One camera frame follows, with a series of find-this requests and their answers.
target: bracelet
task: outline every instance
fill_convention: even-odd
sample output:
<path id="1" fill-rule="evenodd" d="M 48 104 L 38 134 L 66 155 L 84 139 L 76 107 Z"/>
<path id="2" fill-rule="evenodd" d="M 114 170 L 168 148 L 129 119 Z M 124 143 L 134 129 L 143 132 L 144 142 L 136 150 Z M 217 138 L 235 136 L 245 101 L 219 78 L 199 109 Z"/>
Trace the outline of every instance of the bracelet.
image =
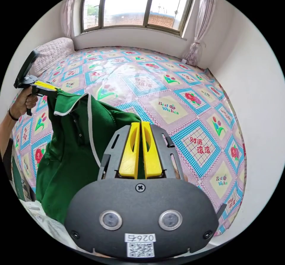
<path id="1" fill-rule="evenodd" d="M 14 118 L 14 117 L 11 115 L 10 109 L 8 110 L 8 113 L 9 113 L 9 116 L 11 117 L 12 120 L 14 120 L 14 121 L 16 121 L 16 122 L 19 120 L 19 119 Z"/>

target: bedspread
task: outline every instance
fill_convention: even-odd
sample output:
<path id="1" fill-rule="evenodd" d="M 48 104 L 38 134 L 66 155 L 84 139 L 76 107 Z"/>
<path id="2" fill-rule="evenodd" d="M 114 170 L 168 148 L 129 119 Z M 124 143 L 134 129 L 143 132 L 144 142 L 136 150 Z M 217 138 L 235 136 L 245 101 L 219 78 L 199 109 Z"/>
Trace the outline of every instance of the bedspread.
<path id="1" fill-rule="evenodd" d="M 150 50 L 102 47 L 74 52 L 40 79 L 67 92 L 89 92 L 164 128 L 189 182 L 208 195 L 216 210 L 227 204 L 216 235 L 229 228 L 243 198 L 245 151 L 230 102 L 209 72 Z M 35 191 L 38 163 L 53 133 L 46 96 L 32 112 L 19 119 L 12 135 L 15 158 Z"/>

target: green shirt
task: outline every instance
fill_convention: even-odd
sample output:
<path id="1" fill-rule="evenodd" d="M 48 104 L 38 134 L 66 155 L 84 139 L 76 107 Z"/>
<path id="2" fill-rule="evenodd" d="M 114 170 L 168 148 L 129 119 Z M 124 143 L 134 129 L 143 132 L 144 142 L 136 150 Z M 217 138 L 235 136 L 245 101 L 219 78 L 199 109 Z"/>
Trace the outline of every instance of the green shirt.
<path id="1" fill-rule="evenodd" d="M 97 180 L 98 165 L 114 132 L 141 120 L 90 94 L 59 90 L 57 98 L 47 102 L 53 136 L 39 163 L 36 198 L 47 216 L 64 223 L 73 196 Z"/>

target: white wall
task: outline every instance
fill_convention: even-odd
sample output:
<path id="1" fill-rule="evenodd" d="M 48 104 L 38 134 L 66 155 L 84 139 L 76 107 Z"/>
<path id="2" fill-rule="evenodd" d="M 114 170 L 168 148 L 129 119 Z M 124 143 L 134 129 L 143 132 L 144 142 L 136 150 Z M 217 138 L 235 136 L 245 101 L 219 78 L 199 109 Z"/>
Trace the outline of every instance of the white wall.
<path id="1" fill-rule="evenodd" d="M 236 111 L 247 156 L 244 199 L 231 227 L 211 240 L 219 245 L 252 223 L 279 182 L 285 164 L 285 81 L 269 44 L 237 9 L 209 69 Z"/>
<path id="2" fill-rule="evenodd" d="M 41 44 L 64 36 L 60 24 L 61 4 L 62 2 L 58 3 L 35 23 L 15 51 L 1 87 L 0 121 L 6 115 L 12 100 L 19 91 L 14 88 L 13 84 L 30 52 Z"/>
<path id="3" fill-rule="evenodd" d="M 121 45 L 146 48 L 182 58 L 194 39 L 200 0 L 194 0 L 183 38 L 144 28 L 109 28 L 80 34 L 80 2 L 81 0 L 75 0 L 73 6 L 72 37 L 75 49 Z M 203 47 L 200 67 L 207 68 L 220 48 L 230 26 L 233 9 L 225 0 L 217 0 L 208 35 L 205 36 L 206 47 Z"/>

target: sheer curtain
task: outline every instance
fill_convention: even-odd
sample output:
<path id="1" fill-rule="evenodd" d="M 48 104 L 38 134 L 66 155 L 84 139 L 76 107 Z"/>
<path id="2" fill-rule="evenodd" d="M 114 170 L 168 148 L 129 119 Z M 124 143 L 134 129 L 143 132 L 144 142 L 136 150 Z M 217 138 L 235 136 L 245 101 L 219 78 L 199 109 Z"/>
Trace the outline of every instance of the sheer curtain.
<path id="1" fill-rule="evenodd" d="M 64 0 L 60 13 L 62 31 L 65 37 L 68 37 L 70 39 L 71 39 L 72 3 L 73 0 Z"/>
<path id="2" fill-rule="evenodd" d="M 185 56 L 186 63 L 189 65 L 197 66 L 201 59 L 202 44 L 204 44 L 202 40 L 210 26 L 215 6 L 216 0 L 200 0 L 194 42 Z"/>

